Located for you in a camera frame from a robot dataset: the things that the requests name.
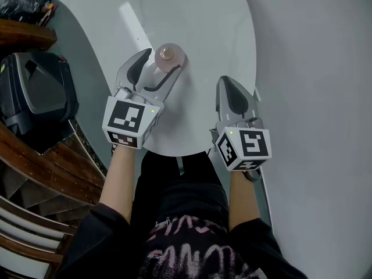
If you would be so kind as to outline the person's left forearm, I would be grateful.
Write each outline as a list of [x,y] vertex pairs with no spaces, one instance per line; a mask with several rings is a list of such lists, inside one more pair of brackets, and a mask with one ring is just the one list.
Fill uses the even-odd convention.
[[130,223],[134,199],[135,149],[118,145],[113,153],[99,203]]

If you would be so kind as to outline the black trousers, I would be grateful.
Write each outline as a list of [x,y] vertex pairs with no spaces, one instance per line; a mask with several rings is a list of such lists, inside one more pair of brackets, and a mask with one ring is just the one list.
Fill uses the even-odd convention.
[[177,159],[148,151],[141,163],[130,224],[145,233],[184,215],[228,228],[226,192],[205,151]]

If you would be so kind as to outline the person's right forearm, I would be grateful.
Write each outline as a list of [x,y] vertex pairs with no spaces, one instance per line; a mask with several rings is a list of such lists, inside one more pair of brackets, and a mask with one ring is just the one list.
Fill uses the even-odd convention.
[[230,180],[229,230],[259,217],[255,184],[247,180],[242,172],[232,172]]

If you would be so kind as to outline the white kidney-shaped table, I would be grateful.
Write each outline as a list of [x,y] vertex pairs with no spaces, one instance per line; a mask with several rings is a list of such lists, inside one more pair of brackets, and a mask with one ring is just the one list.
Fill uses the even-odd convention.
[[165,156],[210,149],[216,84],[230,76],[249,92],[256,40],[247,0],[59,0],[84,30],[111,90],[135,53],[174,43],[187,60],[145,148]]

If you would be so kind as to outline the small tools on floor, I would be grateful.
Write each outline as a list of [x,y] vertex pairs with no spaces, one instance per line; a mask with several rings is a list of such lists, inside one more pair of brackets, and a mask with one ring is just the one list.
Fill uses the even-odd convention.
[[57,4],[47,1],[44,4],[44,6],[41,8],[44,16],[42,17],[42,19],[40,20],[38,25],[40,27],[45,27],[47,25],[47,23],[49,22],[49,20],[51,19],[51,17],[53,16],[53,14],[54,14],[54,12],[57,8],[58,8]]

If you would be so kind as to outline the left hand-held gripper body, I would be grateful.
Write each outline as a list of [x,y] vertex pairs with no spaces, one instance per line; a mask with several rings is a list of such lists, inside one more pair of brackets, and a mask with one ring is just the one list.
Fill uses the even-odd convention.
[[162,111],[163,102],[120,87],[108,97],[102,130],[111,144],[141,149]]

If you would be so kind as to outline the black machine case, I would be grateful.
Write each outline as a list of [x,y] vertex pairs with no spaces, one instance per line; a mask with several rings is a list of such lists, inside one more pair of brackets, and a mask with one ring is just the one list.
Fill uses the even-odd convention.
[[45,51],[12,53],[0,62],[0,121],[16,135],[63,123],[78,109],[70,66]]

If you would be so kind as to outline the black shirt with pink print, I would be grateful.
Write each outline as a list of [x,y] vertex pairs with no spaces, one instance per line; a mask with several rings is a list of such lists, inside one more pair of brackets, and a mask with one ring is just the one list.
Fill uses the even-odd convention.
[[283,257],[271,228],[254,219],[226,232],[182,216],[139,244],[118,212],[100,204],[82,220],[55,279],[307,279]]

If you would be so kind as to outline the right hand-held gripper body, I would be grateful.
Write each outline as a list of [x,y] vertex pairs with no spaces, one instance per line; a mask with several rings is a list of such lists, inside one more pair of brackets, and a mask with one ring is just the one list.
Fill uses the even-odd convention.
[[270,133],[262,120],[225,120],[211,129],[212,142],[228,171],[257,170],[272,158]]

